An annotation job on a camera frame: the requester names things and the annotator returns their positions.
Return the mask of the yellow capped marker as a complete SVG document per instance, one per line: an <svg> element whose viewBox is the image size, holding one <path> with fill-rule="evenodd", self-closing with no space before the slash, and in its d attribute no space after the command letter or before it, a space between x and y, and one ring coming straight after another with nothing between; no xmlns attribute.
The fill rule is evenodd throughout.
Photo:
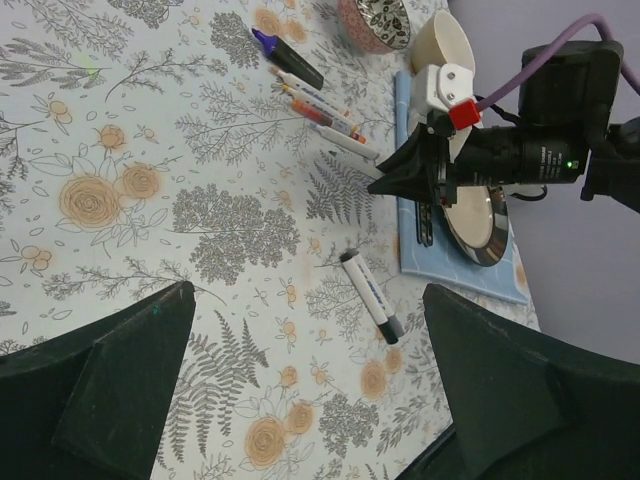
<svg viewBox="0 0 640 480"><path fill-rule="evenodd" d="M313 98L330 106L331 108L336 110L339 114L343 115L344 117L349 117L350 110L345 105L338 102L336 99L332 98L328 94L322 93L320 90L315 89L314 87L312 87L305 81L301 80L294 74L285 72L284 70L278 67L270 67L269 70L275 75L277 75L278 77L280 77L286 85L311 95Z"/></svg>

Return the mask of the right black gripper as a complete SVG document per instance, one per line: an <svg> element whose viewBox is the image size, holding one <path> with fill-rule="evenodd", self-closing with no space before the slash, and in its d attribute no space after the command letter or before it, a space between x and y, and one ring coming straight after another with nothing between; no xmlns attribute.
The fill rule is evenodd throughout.
<svg viewBox="0 0 640 480"><path fill-rule="evenodd" d="M457 154L448 115L430 113L407 141L378 166L382 176L367 191L450 207L460 187L570 184L589 156L584 124L472 127Z"/></svg>

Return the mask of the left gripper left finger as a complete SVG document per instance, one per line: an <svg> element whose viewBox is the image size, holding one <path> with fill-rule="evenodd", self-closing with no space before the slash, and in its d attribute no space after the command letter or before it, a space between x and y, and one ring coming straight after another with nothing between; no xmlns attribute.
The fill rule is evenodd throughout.
<svg viewBox="0 0 640 480"><path fill-rule="evenodd" d="M2 356L2 478L150 478L195 307L177 282Z"/></svg>

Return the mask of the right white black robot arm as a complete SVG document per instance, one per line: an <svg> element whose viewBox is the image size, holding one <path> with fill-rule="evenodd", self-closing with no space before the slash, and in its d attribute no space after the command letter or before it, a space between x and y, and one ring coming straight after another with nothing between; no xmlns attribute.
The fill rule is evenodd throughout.
<svg viewBox="0 0 640 480"><path fill-rule="evenodd" d="M610 123L623 49L570 41L524 81L510 127L473 126L451 150L450 114L423 107L407 141L380 165L371 194L450 207L461 187L569 184L639 209L639 121Z"/></svg>

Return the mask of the red marker pen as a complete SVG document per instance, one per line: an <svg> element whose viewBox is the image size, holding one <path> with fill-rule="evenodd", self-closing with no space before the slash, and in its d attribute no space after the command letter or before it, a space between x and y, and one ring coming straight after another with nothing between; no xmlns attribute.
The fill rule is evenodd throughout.
<svg viewBox="0 0 640 480"><path fill-rule="evenodd" d="M302 100L295 99L291 102L291 108L304 116L305 118L315 122L316 124L324 127L329 127L336 130L361 144L366 144L367 139L358 134L354 127L351 127L344 120L339 120L336 117L332 117L326 113L323 113L319 109L312 107Z"/></svg>

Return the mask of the purple black highlighter pen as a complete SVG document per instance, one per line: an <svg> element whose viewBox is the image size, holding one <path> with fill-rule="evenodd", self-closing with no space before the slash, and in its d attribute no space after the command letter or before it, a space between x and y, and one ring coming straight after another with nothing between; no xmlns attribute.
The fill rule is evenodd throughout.
<svg viewBox="0 0 640 480"><path fill-rule="evenodd" d="M309 84L311 87L321 90L324 85L324 77L277 35L268 35L262 31L252 28L251 33L261 44L266 58L274 65L291 73Z"/></svg>

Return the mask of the green capped marker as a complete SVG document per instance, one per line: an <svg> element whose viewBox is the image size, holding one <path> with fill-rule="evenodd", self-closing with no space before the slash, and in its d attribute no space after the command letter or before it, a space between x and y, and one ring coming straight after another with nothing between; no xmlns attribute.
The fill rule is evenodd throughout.
<svg viewBox="0 0 640 480"><path fill-rule="evenodd" d="M379 170L375 165L366 163L363 160L359 160L352 156L348 156L344 153L330 150L329 156L335 159L342 166L348 167L359 171L360 173L377 180L383 176L383 172Z"/></svg>

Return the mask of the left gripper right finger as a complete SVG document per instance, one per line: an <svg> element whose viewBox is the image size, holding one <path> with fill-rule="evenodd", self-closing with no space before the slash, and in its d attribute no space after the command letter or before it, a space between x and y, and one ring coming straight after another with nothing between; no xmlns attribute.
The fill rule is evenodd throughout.
<svg viewBox="0 0 640 480"><path fill-rule="evenodd" d="M452 422L406 479L635 479L639 368L431 284L426 325Z"/></svg>

